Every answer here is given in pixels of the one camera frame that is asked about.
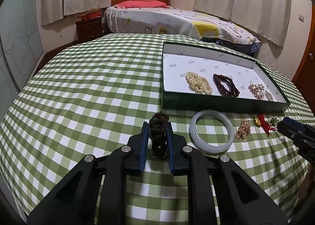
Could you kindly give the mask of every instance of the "gold charm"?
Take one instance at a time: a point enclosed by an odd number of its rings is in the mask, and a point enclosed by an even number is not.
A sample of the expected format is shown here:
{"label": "gold charm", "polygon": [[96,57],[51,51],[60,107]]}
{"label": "gold charm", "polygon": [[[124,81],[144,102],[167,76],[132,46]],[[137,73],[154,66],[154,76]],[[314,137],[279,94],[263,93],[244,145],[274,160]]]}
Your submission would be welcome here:
{"label": "gold charm", "polygon": [[254,124],[255,124],[257,127],[260,127],[260,126],[261,126],[261,123],[260,123],[260,121],[259,121],[259,119],[258,119],[257,116],[254,117]]}
{"label": "gold charm", "polygon": [[246,136],[250,134],[250,123],[248,120],[243,120],[236,130],[235,138],[246,141]]}
{"label": "gold charm", "polygon": [[189,87],[195,92],[207,95],[212,94],[212,88],[206,78],[199,76],[194,72],[187,72],[186,81],[189,84]]}

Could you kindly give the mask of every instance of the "wooden drawer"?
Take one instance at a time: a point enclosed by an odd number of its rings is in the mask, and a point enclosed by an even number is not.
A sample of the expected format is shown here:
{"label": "wooden drawer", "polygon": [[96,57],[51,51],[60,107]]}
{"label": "wooden drawer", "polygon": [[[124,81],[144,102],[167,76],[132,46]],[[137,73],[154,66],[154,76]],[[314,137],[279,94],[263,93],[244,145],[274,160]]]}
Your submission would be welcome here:
{"label": "wooden drawer", "polygon": [[78,21],[76,25],[78,39],[81,43],[97,39],[104,35],[101,18],[89,21]]}

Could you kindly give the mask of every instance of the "light switch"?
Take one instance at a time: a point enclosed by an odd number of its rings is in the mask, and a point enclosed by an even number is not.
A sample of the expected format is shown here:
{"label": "light switch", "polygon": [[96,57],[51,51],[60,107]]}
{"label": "light switch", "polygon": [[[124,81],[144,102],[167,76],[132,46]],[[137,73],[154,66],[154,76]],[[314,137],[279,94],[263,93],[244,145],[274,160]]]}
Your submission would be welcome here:
{"label": "light switch", "polygon": [[304,22],[304,17],[302,15],[299,15],[299,20]]}

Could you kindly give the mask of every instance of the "wooden door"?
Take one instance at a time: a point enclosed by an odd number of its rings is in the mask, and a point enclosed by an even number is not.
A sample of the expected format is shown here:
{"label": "wooden door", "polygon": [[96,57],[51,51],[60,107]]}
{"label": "wooden door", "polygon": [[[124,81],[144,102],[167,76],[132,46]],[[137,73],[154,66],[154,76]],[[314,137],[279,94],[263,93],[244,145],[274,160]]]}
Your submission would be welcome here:
{"label": "wooden door", "polygon": [[315,114],[315,5],[312,7],[311,30],[301,64],[292,79]]}

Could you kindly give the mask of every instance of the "green checkered tablecloth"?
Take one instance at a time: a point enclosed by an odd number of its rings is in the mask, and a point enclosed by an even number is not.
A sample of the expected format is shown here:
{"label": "green checkered tablecloth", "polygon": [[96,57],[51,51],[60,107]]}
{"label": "green checkered tablecloth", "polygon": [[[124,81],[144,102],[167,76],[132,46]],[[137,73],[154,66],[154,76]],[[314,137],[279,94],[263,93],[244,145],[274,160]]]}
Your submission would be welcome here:
{"label": "green checkered tablecloth", "polygon": [[[27,83],[0,128],[1,174],[27,214],[84,155],[110,154],[161,110],[164,41],[237,53],[181,35],[110,34],[65,49]],[[261,64],[291,102],[280,118],[287,115],[314,125],[315,117],[296,87]],[[194,112],[164,112],[174,132],[190,141]],[[243,119],[253,118],[226,115],[235,129]],[[308,163],[288,138],[277,132],[268,138],[251,125],[247,141],[236,139],[227,154],[289,215]],[[197,129],[209,143],[227,139],[216,120],[201,119]],[[148,154],[144,174],[128,178],[126,215],[127,224],[187,223],[186,177],[173,177],[167,162]]]}

